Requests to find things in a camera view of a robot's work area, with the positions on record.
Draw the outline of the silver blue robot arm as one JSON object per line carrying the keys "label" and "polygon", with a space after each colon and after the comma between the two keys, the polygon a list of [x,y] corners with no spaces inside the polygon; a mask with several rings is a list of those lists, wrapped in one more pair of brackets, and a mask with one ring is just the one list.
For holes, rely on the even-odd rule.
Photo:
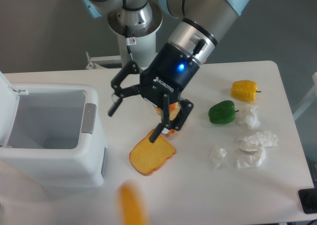
{"label": "silver blue robot arm", "polygon": [[[181,97],[200,66],[241,15],[250,0],[82,0],[92,17],[107,16],[121,41],[122,69],[112,79],[113,115],[123,99],[140,95],[161,109],[161,122],[150,135],[180,130],[193,104]],[[180,18],[159,52],[136,51],[141,37],[154,34],[162,12]]]}

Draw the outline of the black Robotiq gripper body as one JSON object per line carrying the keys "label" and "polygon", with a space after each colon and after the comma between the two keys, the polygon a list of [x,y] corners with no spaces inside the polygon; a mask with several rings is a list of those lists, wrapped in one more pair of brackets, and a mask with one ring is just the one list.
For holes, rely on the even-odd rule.
{"label": "black Robotiq gripper body", "polygon": [[178,102],[200,66],[175,46],[166,43],[152,63],[140,75],[140,93],[144,99],[161,108],[163,94],[171,104]]}

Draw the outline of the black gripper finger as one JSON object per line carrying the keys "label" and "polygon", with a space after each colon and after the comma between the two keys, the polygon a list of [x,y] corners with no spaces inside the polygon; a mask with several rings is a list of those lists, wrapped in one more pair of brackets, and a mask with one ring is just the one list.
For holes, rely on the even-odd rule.
{"label": "black gripper finger", "polygon": [[124,98],[139,95],[140,84],[122,88],[121,83],[130,74],[140,74],[141,68],[133,60],[130,60],[119,73],[111,80],[111,87],[114,90],[112,95],[113,104],[108,110],[108,116],[112,117]]}
{"label": "black gripper finger", "polygon": [[150,135],[149,141],[151,143],[154,143],[156,141],[160,134],[163,133],[164,129],[167,129],[167,131],[169,132],[171,129],[179,131],[182,128],[183,124],[187,120],[187,117],[191,113],[194,104],[191,101],[184,98],[180,98],[178,102],[180,105],[180,111],[173,120],[170,120],[169,95],[163,94],[161,107],[161,123],[158,124],[153,133]]}

